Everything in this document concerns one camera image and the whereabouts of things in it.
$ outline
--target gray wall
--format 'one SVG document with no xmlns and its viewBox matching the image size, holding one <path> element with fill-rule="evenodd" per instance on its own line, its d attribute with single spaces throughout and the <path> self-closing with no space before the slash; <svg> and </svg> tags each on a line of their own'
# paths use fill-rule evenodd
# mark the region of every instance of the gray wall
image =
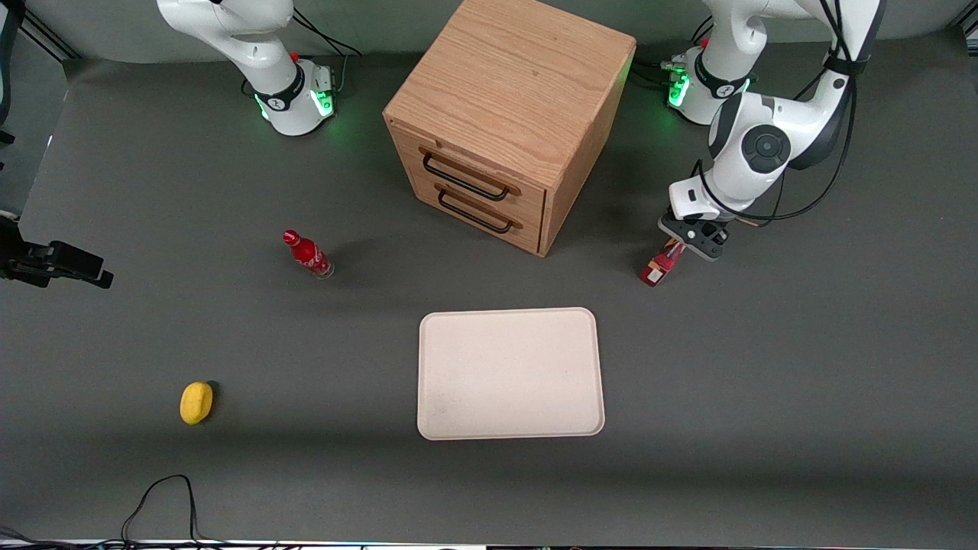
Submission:
<svg viewBox="0 0 978 550">
<path fill-rule="evenodd" d="M 695 0 L 546 0 L 568 12 L 634 35 L 642 44 L 688 37 L 708 15 Z M 968 0 L 889 0 L 882 38 L 944 27 Z M 365 52 L 423 51 L 459 0 L 295 0 L 323 32 Z M 29 0 L 28 6 L 84 55 L 132 63 L 222 59 L 197 40 L 174 32 L 155 0 Z M 772 40 L 823 40 L 814 22 L 772 22 Z M 280 34 L 303 54 L 325 53 L 311 33 L 292 24 Z"/>
</svg>

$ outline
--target drawer handle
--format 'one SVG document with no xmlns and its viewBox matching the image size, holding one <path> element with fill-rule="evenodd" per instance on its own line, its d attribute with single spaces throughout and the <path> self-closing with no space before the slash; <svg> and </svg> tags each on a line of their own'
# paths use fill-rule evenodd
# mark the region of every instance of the drawer handle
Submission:
<svg viewBox="0 0 978 550">
<path fill-rule="evenodd" d="M 473 216 L 472 214 L 466 212 L 465 210 L 462 210 L 461 208 L 459 208 L 457 206 L 449 205 L 448 203 L 445 202 L 445 195 L 447 193 L 448 192 L 445 191 L 444 189 L 440 189 L 438 191 L 438 203 L 440 205 L 442 205 L 442 206 L 445 206 L 447 209 L 451 210 L 452 212 L 458 214 L 459 216 L 461 216 L 461 217 L 463 217 L 463 218 L 465 218 L 467 220 L 470 220 L 472 222 L 475 222 L 475 223 L 481 225 L 482 227 L 485 227 L 489 231 L 492 231 L 493 233 L 499 233 L 500 235 L 502 235 L 504 233 L 509 233 L 510 229 L 512 229 L 512 222 L 511 221 L 507 221 L 506 222 L 506 227 L 496 227 L 495 225 L 489 223 L 488 221 L 481 220 L 481 219 Z"/>
<path fill-rule="evenodd" d="M 498 194 L 498 195 L 495 195 L 493 193 L 489 193 L 487 191 L 482 191 L 478 187 L 475 187 L 474 185 L 472 185 L 472 184 L 470 184 L 470 183 L 468 183 L 466 181 L 463 181 L 463 180 L 461 180 L 461 179 L 453 176 L 452 174 L 450 174 L 448 172 L 443 172 L 443 171 L 439 170 L 438 168 L 432 166 L 431 164 L 429 164 L 430 161 L 431 161 L 431 153 L 425 153 L 424 154 L 424 160 L 422 160 L 422 166 L 424 166 L 424 169 L 425 170 L 427 170 L 428 172 L 430 172 L 430 173 L 432 173 L 432 174 L 434 174 L 434 175 L 436 175 L 436 176 L 438 176 L 438 177 L 440 177 L 442 179 L 448 180 L 448 181 L 454 183 L 455 185 L 458 185 L 459 187 L 461 187 L 463 189 L 468 189 L 469 191 L 472 191 L 474 194 L 478 195 L 479 197 L 484 197 L 486 199 L 489 199 L 490 201 L 496 201 L 496 202 L 498 202 L 498 201 L 501 201 L 502 199 L 505 199 L 506 198 L 506 195 L 508 195 L 510 193 L 510 188 L 509 187 L 504 188 L 503 189 L 503 192 L 500 193 L 500 194 Z"/>
</svg>

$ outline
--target black clamp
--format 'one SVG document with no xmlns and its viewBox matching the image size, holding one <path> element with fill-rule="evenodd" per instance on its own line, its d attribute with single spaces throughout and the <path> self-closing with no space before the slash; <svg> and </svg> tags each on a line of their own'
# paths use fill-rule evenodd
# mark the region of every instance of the black clamp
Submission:
<svg viewBox="0 0 978 550">
<path fill-rule="evenodd" d="M 863 74 L 863 71 L 866 70 L 867 63 L 869 63 L 869 58 L 845 61 L 829 54 L 822 66 L 832 72 L 838 72 L 845 76 L 856 76 L 857 74 Z"/>
<path fill-rule="evenodd" d="M 51 279 L 64 277 L 107 289 L 112 274 L 103 260 L 61 241 L 49 245 L 29 243 L 21 237 L 17 222 L 0 216 L 0 279 L 11 279 L 46 288 Z"/>
<path fill-rule="evenodd" d="M 716 99 L 727 99 L 731 97 L 737 90 L 743 88 L 744 82 L 747 81 L 747 76 L 738 78 L 737 80 L 724 80 L 723 78 L 718 78 L 712 74 L 703 65 L 703 53 L 700 52 L 696 56 L 696 61 L 693 63 L 693 69 L 696 72 L 696 78 L 703 83 L 704 86 L 710 89 L 710 93 Z"/>
<path fill-rule="evenodd" d="M 254 95 L 269 109 L 275 112 L 288 111 L 292 105 L 292 100 L 299 97 L 305 88 L 305 70 L 295 64 L 295 80 L 292 84 L 277 94 L 262 94 L 255 91 Z"/>
</svg>

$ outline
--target red bottle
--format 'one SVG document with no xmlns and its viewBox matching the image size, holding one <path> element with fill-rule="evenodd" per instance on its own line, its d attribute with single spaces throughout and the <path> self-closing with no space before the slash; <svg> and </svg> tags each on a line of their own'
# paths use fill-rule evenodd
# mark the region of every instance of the red bottle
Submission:
<svg viewBox="0 0 978 550">
<path fill-rule="evenodd" d="M 323 251 L 319 250 L 316 243 L 299 237 L 299 234 L 291 229 L 282 234 L 282 240 L 291 248 L 295 261 L 301 263 L 317 279 L 326 279 L 333 275 L 333 264 Z"/>
</svg>

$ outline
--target wood grain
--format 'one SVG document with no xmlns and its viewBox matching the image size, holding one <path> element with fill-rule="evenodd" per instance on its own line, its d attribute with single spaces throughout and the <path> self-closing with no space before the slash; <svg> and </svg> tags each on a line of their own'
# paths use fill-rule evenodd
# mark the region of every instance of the wood grain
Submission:
<svg viewBox="0 0 978 550">
<path fill-rule="evenodd" d="M 535 0 L 465 0 L 384 109 L 415 194 L 544 256 L 607 140 L 635 39 Z M 424 170 L 431 165 L 501 201 Z"/>
<path fill-rule="evenodd" d="M 611 89 L 608 90 L 604 104 L 592 121 L 585 139 L 581 142 L 580 149 L 570 164 L 567 165 L 559 191 L 548 195 L 540 235 L 540 256 L 545 256 L 550 251 L 557 231 L 560 230 L 567 214 L 570 213 L 570 208 L 574 206 L 577 195 L 584 187 L 584 182 L 587 181 L 588 176 L 591 175 L 591 170 L 594 168 L 601 150 L 604 149 L 604 143 L 607 142 L 608 134 L 611 133 L 615 114 L 618 113 L 618 102 L 621 99 L 621 92 L 625 87 L 630 66 L 631 56 L 629 56 L 629 63 L 625 65 L 618 78 L 613 82 Z"/>
<path fill-rule="evenodd" d="M 534 0 L 466 0 L 385 113 L 553 188 L 634 47 L 631 36 Z"/>
</svg>

